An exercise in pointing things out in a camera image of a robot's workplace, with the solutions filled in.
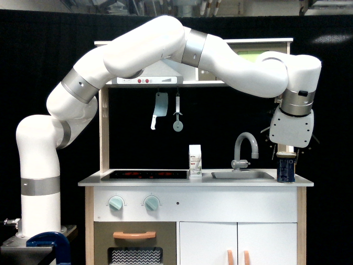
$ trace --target light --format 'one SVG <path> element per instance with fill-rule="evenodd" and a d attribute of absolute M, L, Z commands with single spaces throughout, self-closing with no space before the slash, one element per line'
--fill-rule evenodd
<path fill-rule="evenodd" d="M 346 41 L 349 41 L 352 37 L 353 37 L 352 35 L 345 35 L 345 34 L 340 34 L 340 35 L 328 34 L 328 35 L 322 35 L 312 40 L 312 43 L 315 43 L 315 44 L 344 43 Z"/>

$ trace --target toy kitchen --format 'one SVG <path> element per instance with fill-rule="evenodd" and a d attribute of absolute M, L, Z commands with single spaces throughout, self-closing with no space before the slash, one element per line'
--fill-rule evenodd
<path fill-rule="evenodd" d="M 253 60 L 263 51 L 289 54 L 291 41 L 226 42 Z M 313 182 L 298 175 L 280 181 L 278 168 L 247 169 L 249 163 L 240 160 L 242 140 L 256 148 L 247 134 L 239 136 L 232 166 L 225 169 L 206 169 L 209 166 L 194 145 L 186 169 L 110 168 L 109 124 L 114 121 L 109 120 L 108 92 L 148 86 L 226 85 L 207 71 L 162 60 L 137 78 L 112 80 L 99 92 L 100 171 L 78 183 L 85 187 L 87 265 L 306 264 L 306 187 Z M 156 117 L 164 112 L 158 96 Z M 180 131 L 178 98 L 175 112 L 173 128 Z M 294 165 L 293 147 L 278 145 L 276 151 L 278 158 Z M 253 158 L 257 152 L 253 149 Z"/>

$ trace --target faucet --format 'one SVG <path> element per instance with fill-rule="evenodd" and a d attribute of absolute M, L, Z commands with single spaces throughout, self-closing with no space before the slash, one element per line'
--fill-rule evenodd
<path fill-rule="evenodd" d="M 234 160 L 232 161 L 232 168 L 234 169 L 232 172 L 239 171 L 240 168 L 247 168 L 248 165 L 250 165 L 247 160 L 240 160 L 240 146 L 245 138 L 247 138 L 252 145 L 252 158 L 259 158 L 258 142 L 256 141 L 254 135 L 249 132 L 243 132 L 238 136 L 236 140 L 236 145 L 234 147 Z"/>

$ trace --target milk carton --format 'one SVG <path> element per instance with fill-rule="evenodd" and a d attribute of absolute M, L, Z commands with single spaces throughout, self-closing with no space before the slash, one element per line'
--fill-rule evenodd
<path fill-rule="evenodd" d="M 189 145 L 190 177 L 202 177 L 201 145 Z"/>

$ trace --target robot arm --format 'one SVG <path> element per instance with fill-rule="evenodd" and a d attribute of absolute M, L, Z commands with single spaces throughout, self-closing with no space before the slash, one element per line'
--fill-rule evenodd
<path fill-rule="evenodd" d="M 266 52 L 251 63 L 219 37 L 185 28 L 172 17 L 158 17 L 85 54 L 49 95 L 51 116 L 30 116 L 19 124 L 24 236 L 60 230 L 56 149 L 72 143 L 92 120 L 96 93 L 114 77 L 137 77 L 163 58 L 210 71 L 244 93 L 265 98 L 282 95 L 271 123 L 271 140 L 299 147 L 308 144 L 321 67 L 318 59 Z"/>

